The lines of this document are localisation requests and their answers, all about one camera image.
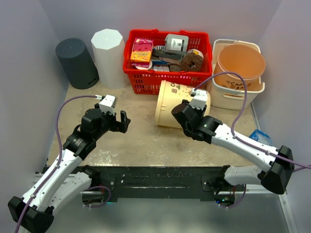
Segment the orange translucent bucket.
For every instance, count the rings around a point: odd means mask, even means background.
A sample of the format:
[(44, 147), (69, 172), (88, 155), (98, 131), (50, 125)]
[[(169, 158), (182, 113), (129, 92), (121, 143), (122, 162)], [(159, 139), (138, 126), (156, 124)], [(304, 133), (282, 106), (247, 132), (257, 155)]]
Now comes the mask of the orange translucent bucket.
[[(157, 106), (155, 111), (155, 124), (157, 126), (182, 128), (179, 122), (172, 115), (172, 110), (186, 100), (188, 103), (191, 101), (190, 96), (193, 87), (172, 83), (166, 80), (161, 82), (160, 91), (157, 100)], [(195, 126), (200, 121), (200, 118), (209, 114), (209, 109), (203, 114), (200, 110), (195, 110), (193, 118), (190, 121), (191, 126)]]

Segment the dark blue bucket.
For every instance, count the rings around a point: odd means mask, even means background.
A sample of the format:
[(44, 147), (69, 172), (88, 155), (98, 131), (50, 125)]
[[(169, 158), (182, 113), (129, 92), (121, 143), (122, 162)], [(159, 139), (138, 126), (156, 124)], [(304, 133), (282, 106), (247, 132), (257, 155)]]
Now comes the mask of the dark blue bucket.
[(99, 81), (97, 68), (81, 39), (61, 41), (55, 48), (55, 54), (72, 87), (89, 89)]

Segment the white octagonal bin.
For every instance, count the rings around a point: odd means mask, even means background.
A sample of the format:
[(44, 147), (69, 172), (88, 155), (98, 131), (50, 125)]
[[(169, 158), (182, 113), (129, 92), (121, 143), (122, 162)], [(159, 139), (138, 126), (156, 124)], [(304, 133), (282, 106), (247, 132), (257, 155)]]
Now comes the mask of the white octagonal bin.
[(100, 83), (112, 90), (127, 87), (129, 80), (122, 69), (125, 43), (120, 32), (113, 29), (98, 31), (91, 44)]

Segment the orange printed bucket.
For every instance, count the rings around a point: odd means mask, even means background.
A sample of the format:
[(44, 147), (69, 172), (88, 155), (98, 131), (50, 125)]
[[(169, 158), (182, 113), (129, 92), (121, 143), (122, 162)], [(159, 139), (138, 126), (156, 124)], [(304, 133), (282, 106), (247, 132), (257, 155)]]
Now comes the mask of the orange printed bucket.
[(231, 71), (239, 74), (246, 83), (247, 91), (259, 89), (259, 77), (266, 67), (264, 57), (245, 45), (229, 45), (218, 54), (214, 74)]

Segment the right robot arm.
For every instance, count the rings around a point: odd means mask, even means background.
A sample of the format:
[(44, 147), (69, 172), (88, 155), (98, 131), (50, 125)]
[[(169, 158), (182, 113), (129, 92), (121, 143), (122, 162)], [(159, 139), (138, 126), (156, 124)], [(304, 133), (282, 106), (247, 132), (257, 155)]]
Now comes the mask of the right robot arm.
[(275, 148), (232, 132), (220, 120), (204, 116), (203, 111), (186, 102), (174, 107), (172, 115), (186, 136), (225, 148), (253, 163), (252, 166), (223, 166), (217, 177), (208, 181), (218, 191), (230, 186), (256, 184), (278, 195), (285, 193), (294, 171), (289, 147)]

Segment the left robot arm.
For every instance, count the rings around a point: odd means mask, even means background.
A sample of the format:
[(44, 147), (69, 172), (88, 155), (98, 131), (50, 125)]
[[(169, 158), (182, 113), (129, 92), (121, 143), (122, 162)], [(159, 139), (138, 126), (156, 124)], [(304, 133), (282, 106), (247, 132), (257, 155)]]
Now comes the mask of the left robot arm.
[(95, 149), (96, 142), (106, 132), (126, 133), (130, 119), (121, 111), (120, 121), (116, 115), (99, 108), (86, 111), (73, 133), (61, 145), (61, 150), (48, 170), (38, 182), (22, 197), (12, 197), (8, 208), (12, 219), (31, 233), (44, 233), (51, 226), (56, 211), (82, 191), (102, 189), (100, 173), (90, 166), (84, 166), (65, 182), (80, 163)]

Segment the red plastic shopping basket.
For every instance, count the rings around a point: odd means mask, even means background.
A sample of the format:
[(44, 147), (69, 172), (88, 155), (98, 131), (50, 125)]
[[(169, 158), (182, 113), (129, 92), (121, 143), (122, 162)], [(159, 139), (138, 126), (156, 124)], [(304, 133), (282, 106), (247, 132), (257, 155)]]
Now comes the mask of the red plastic shopping basket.
[[(189, 37), (189, 49), (197, 49), (204, 55), (203, 64), (199, 72), (165, 72), (154, 70), (139, 70), (131, 65), (130, 55), (136, 38), (151, 39), (154, 45), (164, 45), (168, 34), (185, 35)], [(180, 30), (178, 32), (159, 31), (157, 29), (133, 29), (129, 32), (124, 49), (123, 71), (128, 76), (134, 93), (157, 95), (162, 80), (186, 86), (196, 87), (212, 75), (212, 48), (209, 35), (206, 32), (191, 32)]]

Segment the pink yellow snack box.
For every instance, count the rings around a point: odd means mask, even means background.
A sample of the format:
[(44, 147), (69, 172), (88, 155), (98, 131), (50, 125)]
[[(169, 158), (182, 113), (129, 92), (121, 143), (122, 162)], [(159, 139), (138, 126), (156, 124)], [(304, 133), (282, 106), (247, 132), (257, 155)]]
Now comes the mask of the pink yellow snack box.
[(139, 62), (150, 62), (153, 47), (154, 47), (153, 40), (144, 38), (135, 38), (130, 55), (131, 64)]

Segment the dark flat box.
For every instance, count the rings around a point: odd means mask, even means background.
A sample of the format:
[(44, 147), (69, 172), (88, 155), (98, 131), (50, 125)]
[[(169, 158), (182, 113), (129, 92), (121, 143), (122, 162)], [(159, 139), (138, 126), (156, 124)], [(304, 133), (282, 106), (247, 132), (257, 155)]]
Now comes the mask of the dark flat box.
[(180, 65), (183, 55), (165, 52), (161, 50), (153, 50), (151, 58), (155, 60), (164, 61), (170, 64)]

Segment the grey white device box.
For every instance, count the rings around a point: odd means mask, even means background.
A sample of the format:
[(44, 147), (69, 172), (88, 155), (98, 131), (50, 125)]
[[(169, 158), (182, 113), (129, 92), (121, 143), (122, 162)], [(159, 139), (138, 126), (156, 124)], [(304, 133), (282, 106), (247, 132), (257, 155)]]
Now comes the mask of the grey white device box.
[(184, 55), (187, 51), (188, 43), (188, 36), (167, 34), (165, 38), (165, 51)]

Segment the white perforated storage basket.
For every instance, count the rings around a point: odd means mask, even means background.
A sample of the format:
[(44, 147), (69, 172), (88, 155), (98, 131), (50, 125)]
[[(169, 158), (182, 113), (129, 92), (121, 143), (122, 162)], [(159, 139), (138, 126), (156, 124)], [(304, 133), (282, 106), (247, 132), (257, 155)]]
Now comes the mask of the white perforated storage basket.
[[(217, 58), (220, 51), (229, 45), (245, 45), (248, 46), (257, 52), (261, 52), (258, 45), (250, 42), (233, 40), (233, 39), (217, 39), (213, 44), (213, 60), (211, 62), (212, 67), (215, 68), (217, 64)], [(265, 90), (265, 82), (261, 80), (261, 77), (258, 77), (254, 83), (253, 89), (250, 87), (247, 88), (247, 102), (245, 106), (248, 106), (258, 94), (262, 93)], [(211, 105), (215, 107), (240, 110), (242, 108), (244, 94), (243, 90), (233, 90), (230, 88), (223, 87), (218, 85), (214, 79), (211, 79), (207, 83), (207, 91), (211, 96)]]

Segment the blue plastic bag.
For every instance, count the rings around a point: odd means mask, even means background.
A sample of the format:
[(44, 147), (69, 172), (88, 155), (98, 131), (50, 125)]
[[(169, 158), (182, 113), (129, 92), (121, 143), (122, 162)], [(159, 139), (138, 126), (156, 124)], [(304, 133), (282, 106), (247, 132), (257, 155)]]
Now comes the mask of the blue plastic bag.
[(268, 145), (268, 146), (272, 146), (273, 145), (273, 142), (270, 138), (270, 136), (268, 136), (267, 134), (265, 134), (264, 132), (262, 132), (261, 130), (259, 129), (255, 129), (249, 136), (249, 138), (257, 141), (257, 142), (260, 142), (260, 143), (263, 143), (265, 145)]

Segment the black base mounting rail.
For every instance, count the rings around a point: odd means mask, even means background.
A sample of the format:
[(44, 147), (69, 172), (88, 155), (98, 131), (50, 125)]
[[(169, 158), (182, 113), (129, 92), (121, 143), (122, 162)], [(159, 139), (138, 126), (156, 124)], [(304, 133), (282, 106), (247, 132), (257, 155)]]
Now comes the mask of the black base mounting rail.
[(242, 185), (231, 186), (221, 181), (220, 166), (78, 166), (71, 174), (86, 170), (95, 173), (92, 186), (102, 185), (110, 192), (96, 189), (94, 194), (84, 193), (82, 200), (98, 202), (118, 199), (199, 199), (225, 200), (244, 190)]

